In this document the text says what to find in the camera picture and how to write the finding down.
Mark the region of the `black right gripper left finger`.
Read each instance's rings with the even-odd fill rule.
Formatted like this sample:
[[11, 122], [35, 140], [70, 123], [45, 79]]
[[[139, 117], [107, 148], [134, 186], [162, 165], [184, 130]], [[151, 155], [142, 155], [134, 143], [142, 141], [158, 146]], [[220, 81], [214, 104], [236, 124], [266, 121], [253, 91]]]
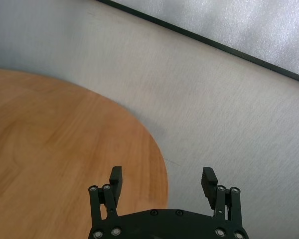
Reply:
[[96, 185], [89, 187], [91, 219], [93, 222], [102, 220], [100, 206], [105, 205], [107, 219], [117, 217], [117, 206], [122, 190], [123, 173], [121, 166], [112, 168], [109, 183], [101, 188]]

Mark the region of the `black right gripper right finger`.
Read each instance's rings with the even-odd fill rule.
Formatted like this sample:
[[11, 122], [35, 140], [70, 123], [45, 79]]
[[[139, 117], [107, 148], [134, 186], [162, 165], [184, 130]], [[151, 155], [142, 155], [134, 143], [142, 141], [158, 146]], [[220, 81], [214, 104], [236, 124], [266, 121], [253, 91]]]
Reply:
[[227, 189], [223, 185], [218, 185], [218, 179], [211, 167], [203, 168], [201, 185], [204, 195], [214, 211], [213, 217], [232, 222], [242, 221], [239, 188]]

